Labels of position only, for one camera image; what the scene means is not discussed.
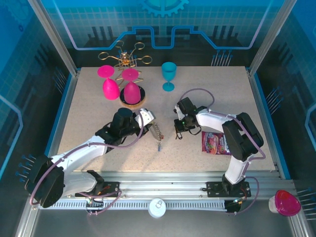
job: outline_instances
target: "table surface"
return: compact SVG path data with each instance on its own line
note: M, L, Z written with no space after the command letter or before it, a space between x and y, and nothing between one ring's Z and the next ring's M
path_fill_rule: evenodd
M114 113L122 107L119 99L107 100L103 95L103 78L97 75L98 68L82 68L74 97L67 117L65 129L58 153L68 151L88 140L105 124L112 121ZM227 114L246 112L250 115L264 139L262 150L267 158L254 161L251 170L275 170L266 136L263 131L258 109L249 84L245 67L178 67L172 81L175 89L165 92L165 83L161 67L141 67L140 77L144 81L138 84L146 92L141 108L153 111L164 139L158 152L157 140L151 133L146 134L134 146L127 149L114 149L83 165L78 170L95 171L225 171L230 156L210 155L201 151L201 133L193 136L183 133L182 140L175 140L173 112L180 96L192 88L205 88L215 96L211 107L215 111ZM203 91L187 94L197 107L207 106L210 96ZM126 139L125 145L136 138Z

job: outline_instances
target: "pink lid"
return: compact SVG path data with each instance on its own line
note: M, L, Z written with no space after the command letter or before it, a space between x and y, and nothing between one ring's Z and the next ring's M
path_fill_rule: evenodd
M115 100L119 97L119 86L110 78L103 83L103 93L108 100Z
M128 69L125 69L123 72L122 72L122 78L124 80L129 80L129 81L132 81L132 80L135 80L138 78L138 71L136 69L133 69L133 68L128 68Z
M104 65L98 69L98 75L101 78L109 78L114 74L114 67Z
M129 82L124 88L124 100L131 105L137 104L141 99L138 85Z
M295 196L284 190L276 193L276 209L283 216L294 216L301 210L301 204Z

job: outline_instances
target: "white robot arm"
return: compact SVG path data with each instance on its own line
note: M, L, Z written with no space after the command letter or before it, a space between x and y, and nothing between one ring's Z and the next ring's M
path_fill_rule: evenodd
M179 139L182 139L181 132L191 133L191 130L196 127L200 128L199 131L201 127L210 127L225 134L232 158L223 175L222 185L229 195L245 180L250 161L263 146L263 139L250 116L246 113L226 115L204 106L196 108L188 97L177 103L174 112L178 114L178 119L174 121L174 124ZM245 134L241 134L242 127L245 128Z
M143 130L140 116L143 119ZM104 189L103 178L93 170L73 171L92 159L110 152L113 146L123 144L129 135L144 136L154 119L153 113L146 109L141 109L140 114L136 115L127 108L120 108L115 113L112 122L98 130L94 136L81 145L51 158L45 155L37 157L29 172L25 189L32 193L39 179L55 165L40 183L34 196L42 207L50 207L60 197L70 194L85 192L97 195Z

